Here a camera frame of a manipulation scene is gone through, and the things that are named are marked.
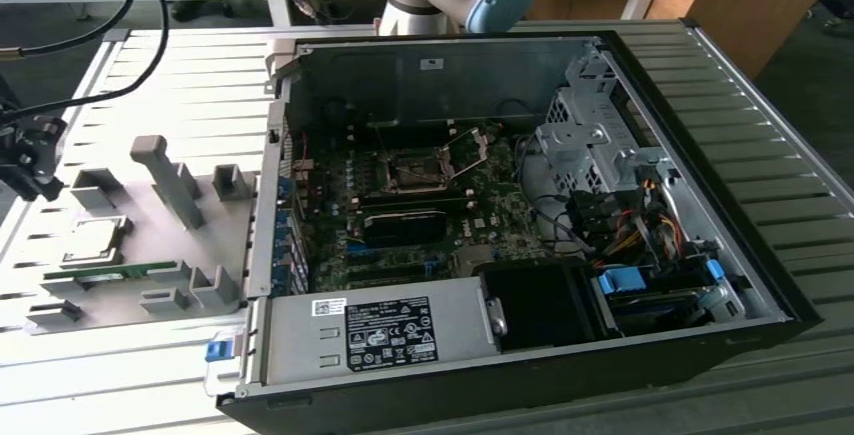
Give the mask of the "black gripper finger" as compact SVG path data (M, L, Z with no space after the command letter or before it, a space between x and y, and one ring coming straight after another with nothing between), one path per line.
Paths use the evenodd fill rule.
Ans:
M34 187L29 172L18 165L2 165L2 181L27 202L34 201Z
M67 123L59 117L38 115L22 126L18 140L19 166L23 170L25 187L18 190L25 200L39 196L55 200L63 189L57 176L58 147Z

